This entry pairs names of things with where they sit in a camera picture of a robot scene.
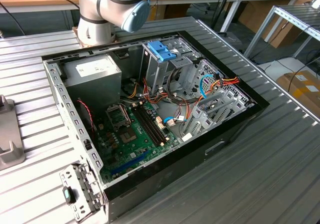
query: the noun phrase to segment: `aluminum work table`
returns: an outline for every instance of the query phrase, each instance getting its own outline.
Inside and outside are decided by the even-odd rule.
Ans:
[[[147,22],[121,40],[186,30],[269,103],[232,144],[115,224],[270,224],[320,219],[319,120],[192,17]],[[79,48],[72,31],[0,39],[0,93],[15,101],[26,160],[0,172],[1,224],[75,224],[58,173],[79,159],[40,56]]]

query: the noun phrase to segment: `metal bracket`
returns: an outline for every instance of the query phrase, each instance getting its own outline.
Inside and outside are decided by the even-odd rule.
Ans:
[[[87,164],[70,165],[60,173],[63,195],[77,222],[100,210],[103,194]]]
[[[14,102],[0,95],[0,171],[25,160]]]

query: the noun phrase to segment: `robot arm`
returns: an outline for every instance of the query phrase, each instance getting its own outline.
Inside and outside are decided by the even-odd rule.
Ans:
[[[139,30],[145,23],[150,5],[145,0],[79,0],[79,39],[89,45],[111,43],[114,26],[127,32]]]

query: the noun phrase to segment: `motherboard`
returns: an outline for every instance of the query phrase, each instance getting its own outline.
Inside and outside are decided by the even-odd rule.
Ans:
[[[148,102],[111,106],[95,123],[97,149],[104,163],[100,174],[105,183],[179,144]]]

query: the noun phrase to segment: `blue drive latch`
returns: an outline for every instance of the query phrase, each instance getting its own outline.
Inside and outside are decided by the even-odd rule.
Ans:
[[[148,47],[162,62],[175,59],[177,57],[174,53],[171,53],[167,46],[163,45],[160,41],[149,42]]]

